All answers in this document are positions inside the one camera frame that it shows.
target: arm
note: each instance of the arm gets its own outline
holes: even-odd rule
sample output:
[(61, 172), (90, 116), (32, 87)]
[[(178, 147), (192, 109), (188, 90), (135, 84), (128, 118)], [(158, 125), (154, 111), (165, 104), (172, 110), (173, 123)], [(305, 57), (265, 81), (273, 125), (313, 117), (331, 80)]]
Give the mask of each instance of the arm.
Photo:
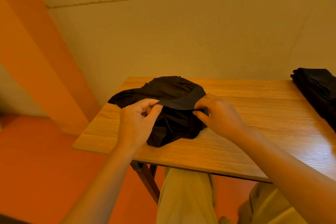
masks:
[(116, 146), (106, 164), (82, 197), (61, 221), (62, 224), (108, 223), (128, 165), (148, 139), (162, 105), (144, 99), (123, 108)]
[(276, 185), (308, 223), (336, 223), (336, 182), (280, 150), (262, 134), (246, 126), (237, 111), (208, 94), (195, 109), (207, 107), (210, 117), (194, 114), (215, 133), (241, 148)]

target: person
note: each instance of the person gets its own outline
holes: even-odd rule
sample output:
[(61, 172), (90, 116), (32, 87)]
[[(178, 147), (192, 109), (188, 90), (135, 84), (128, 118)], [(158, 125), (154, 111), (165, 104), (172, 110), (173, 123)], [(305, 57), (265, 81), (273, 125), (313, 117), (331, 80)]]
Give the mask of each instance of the person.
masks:
[[(149, 137), (162, 106), (143, 99), (123, 108), (116, 146), (62, 224), (108, 223), (126, 169)], [(336, 182), (279, 149), (242, 121), (235, 108), (207, 94), (194, 111), (210, 129), (241, 148), (274, 184), (257, 183), (239, 209), (240, 224), (336, 223)], [(157, 210), (157, 224), (218, 223), (213, 210), (213, 184), (204, 173), (166, 169)], [(219, 223), (232, 223), (221, 218)]]

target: wooden table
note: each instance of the wooden table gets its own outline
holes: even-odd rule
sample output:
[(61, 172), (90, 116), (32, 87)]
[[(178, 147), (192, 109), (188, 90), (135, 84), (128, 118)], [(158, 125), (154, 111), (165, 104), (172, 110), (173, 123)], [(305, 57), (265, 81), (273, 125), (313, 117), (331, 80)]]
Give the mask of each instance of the wooden table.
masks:
[[(152, 79), (127, 78), (119, 91), (139, 88)], [(203, 86), (206, 93), (221, 96), (233, 104), (247, 125), (278, 147), (336, 180), (336, 134), (292, 81), (189, 80)], [(117, 141), (119, 112), (119, 107), (107, 103), (73, 148), (109, 153)], [(160, 195), (154, 181), (157, 165), (270, 182), (241, 149), (209, 128), (195, 139), (181, 138), (161, 148), (145, 144), (131, 165), (156, 203)]]

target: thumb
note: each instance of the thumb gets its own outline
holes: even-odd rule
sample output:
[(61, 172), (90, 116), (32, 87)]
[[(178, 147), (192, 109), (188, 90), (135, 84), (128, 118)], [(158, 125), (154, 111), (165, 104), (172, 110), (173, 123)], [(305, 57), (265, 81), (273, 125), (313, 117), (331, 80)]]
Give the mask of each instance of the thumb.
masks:
[(207, 116), (205, 113), (200, 112), (200, 111), (193, 111), (192, 113), (194, 115), (196, 115), (198, 119), (200, 119), (201, 121), (203, 121), (203, 123), (205, 125), (208, 126), (208, 124), (210, 123), (210, 117), (209, 116)]
[(145, 117), (145, 119), (153, 122), (153, 124), (154, 124), (154, 122), (156, 121), (156, 118), (160, 114), (162, 108), (163, 108), (163, 105), (154, 105), (152, 107), (151, 111), (149, 112), (149, 114)]

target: orange column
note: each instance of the orange column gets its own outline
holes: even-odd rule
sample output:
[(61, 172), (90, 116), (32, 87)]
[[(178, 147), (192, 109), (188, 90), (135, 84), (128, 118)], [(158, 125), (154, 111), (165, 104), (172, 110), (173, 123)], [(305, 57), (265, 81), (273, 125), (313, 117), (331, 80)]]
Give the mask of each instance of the orange column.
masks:
[(65, 133), (100, 110), (43, 0), (0, 0), (0, 62)]

